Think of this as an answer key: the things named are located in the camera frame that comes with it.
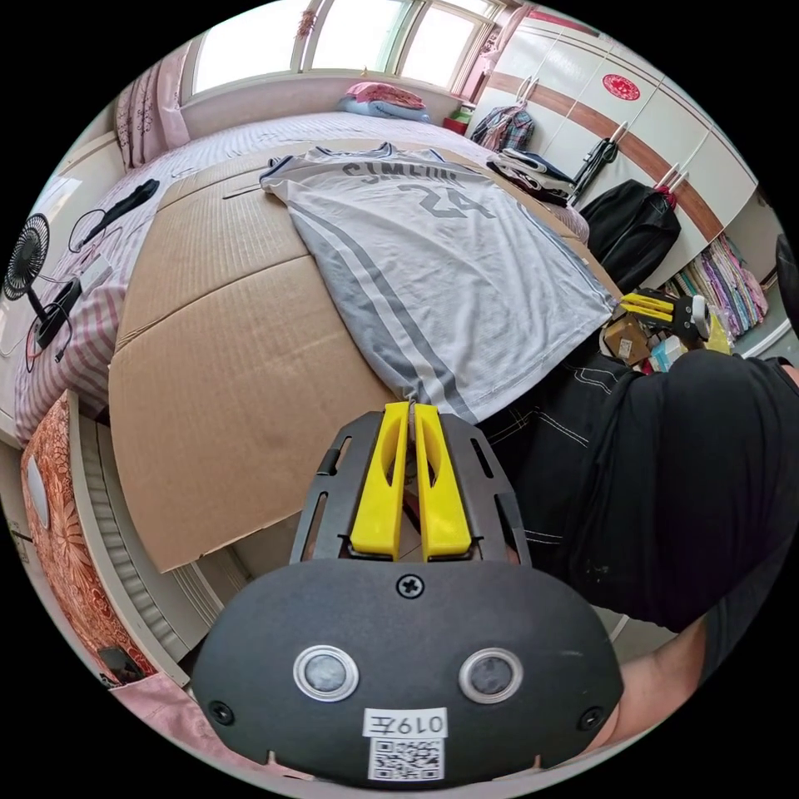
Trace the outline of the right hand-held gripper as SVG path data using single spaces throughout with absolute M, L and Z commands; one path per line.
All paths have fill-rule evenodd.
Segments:
M 708 342 L 711 314 L 701 295 L 674 295 L 639 290 L 623 301 L 624 311 L 638 317 L 650 330 L 675 335 L 683 342 Z

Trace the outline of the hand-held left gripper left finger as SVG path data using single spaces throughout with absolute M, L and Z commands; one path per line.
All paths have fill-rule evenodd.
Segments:
M 350 533 L 351 547 L 359 555 L 399 557 L 408 435 L 409 403 L 387 404 Z

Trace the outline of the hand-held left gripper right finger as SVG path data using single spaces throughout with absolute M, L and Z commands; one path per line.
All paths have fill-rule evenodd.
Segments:
M 416 404 L 414 430 L 423 560 L 462 558 L 472 536 L 439 411 Z

